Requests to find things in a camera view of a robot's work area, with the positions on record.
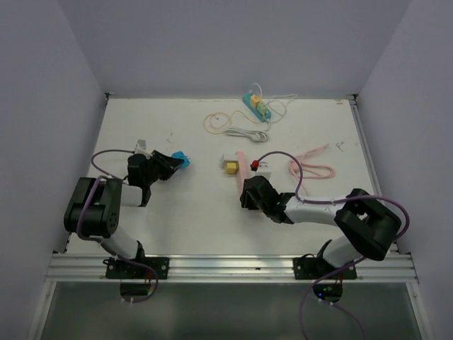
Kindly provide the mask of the blue plug adapter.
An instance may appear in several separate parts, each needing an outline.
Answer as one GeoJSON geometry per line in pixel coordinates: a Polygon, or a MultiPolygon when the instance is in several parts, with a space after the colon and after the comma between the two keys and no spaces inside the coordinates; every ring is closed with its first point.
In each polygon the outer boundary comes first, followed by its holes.
{"type": "Polygon", "coordinates": [[[182,161],[182,164],[180,166],[181,169],[185,169],[190,166],[190,159],[184,152],[177,151],[174,152],[171,156],[182,161]]]}

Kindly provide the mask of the pink power strip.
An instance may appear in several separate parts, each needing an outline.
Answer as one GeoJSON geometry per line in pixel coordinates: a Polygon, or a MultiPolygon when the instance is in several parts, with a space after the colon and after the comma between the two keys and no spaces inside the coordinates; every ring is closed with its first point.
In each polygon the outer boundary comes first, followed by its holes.
{"type": "Polygon", "coordinates": [[[243,192],[244,181],[250,177],[250,166],[243,152],[238,151],[236,153],[239,170],[236,173],[236,183],[239,195],[243,192]]]}

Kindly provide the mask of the yellow plug adapter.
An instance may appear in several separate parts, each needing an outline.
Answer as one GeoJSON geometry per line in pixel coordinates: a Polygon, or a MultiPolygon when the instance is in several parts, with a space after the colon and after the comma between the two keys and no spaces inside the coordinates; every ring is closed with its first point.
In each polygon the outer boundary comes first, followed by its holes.
{"type": "Polygon", "coordinates": [[[224,170],[227,174],[234,175],[239,171],[239,164],[237,162],[227,162],[224,165],[224,170]]]}

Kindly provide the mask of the white plug adapter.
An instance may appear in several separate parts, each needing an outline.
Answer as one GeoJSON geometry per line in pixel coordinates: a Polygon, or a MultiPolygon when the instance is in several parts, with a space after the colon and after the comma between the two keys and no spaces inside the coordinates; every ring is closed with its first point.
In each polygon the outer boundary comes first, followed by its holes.
{"type": "Polygon", "coordinates": [[[238,157],[236,153],[223,153],[220,158],[219,165],[223,168],[226,163],[237,163],[238,157]]]}

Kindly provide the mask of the teal power strip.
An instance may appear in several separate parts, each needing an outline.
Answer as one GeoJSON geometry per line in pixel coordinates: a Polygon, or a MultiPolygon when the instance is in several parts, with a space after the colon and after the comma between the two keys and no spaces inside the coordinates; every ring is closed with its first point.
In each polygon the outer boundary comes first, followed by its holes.
{"type": "Polygon", "coordinates": [[[268,122],[271,119],[271,112],[260,96],[252,93],[245,93],[242,97],[243,103],[261,122],[268,122]]]}

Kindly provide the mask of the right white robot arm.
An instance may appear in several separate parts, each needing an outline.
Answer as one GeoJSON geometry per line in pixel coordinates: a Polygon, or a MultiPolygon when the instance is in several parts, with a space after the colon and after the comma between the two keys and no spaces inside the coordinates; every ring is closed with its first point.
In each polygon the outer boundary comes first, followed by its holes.
{"type": "Polygon", "coordinates": [[[382,199],[356,188],[344,198],[310,200],[294,193],[278,193],[263,176],[244,181],[241,207],[260,210],[273,222],[310,222],[338,227],[342,237],[328,240],[315,257],[303,256],[300,267],[312,278],[331,278],[340,268],[365,257],[384,260],[401,228],[401,219],[382,199]]]}

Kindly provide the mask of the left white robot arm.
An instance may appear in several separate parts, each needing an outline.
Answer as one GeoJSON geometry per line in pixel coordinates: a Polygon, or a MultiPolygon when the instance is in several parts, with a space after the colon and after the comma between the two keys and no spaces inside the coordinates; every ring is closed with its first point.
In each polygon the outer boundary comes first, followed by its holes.
{"type": "Polygon", "coordinates": [[[79,178],[64,214],[64,228],[79,239],[100,244],[123,261],[122,269],[128,276],[139,278],[146,272],[147,260],[142,244],[120,226],[120,208],[147,206],[151,185],[169,180],[190,161],[182,152],[171,156],[156,150],[129,153],[125,178],[107,173],[79,178]]]}

